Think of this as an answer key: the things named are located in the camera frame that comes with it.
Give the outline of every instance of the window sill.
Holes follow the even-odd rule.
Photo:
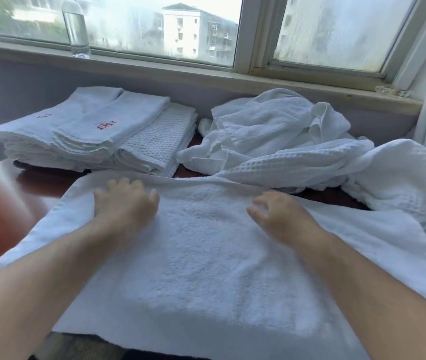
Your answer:
[[[65,50],[3,41],[0,41],[0,59],[95,74],[218,88],[250,95],[259,95],[273,88],[287,88],[298,92],[312,102],[329,102],[335,108],[417,116],[423,105],[423,102],[411,98],[398,98],[372,91],[257,77],[226,70],[179,66],[104,55],[92,55],[91,59],[84,60],[73,57],[69,51]]]

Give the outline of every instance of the window pane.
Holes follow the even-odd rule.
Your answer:
[[[275,60],[380,72],[415,0],[288,0]]]
[[[90,45],[232,66],[242,0],[77,0]],[[0,35],[68,44],[62,0],[0,0]]]

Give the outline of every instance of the glass water bottle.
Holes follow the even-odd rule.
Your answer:
[[[65,19],[71,52],[75,57],[89,59],[90,42],[82,7],[76,0],[63,0],[61,12]]]

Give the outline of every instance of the apartment building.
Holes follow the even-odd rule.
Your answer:
[[[233,61],[238,24],[178,3],[163,7],[165,54],[211,63]]]

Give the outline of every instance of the gray wall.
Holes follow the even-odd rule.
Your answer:
[[[98,85],[170,96],[173,102],[195,107],[200,117],[210,117],[213,107],[246,96],[216,88],[110,77],[0,60],[0,124],[54,106],[68,98],[77,87]],[[416,123],[415,116],[345,109],[339,111],[351,122],[353,135],[365,135],[376,144],[404,136]],[[3,158],[3,148],[0,145],[0,160]]]

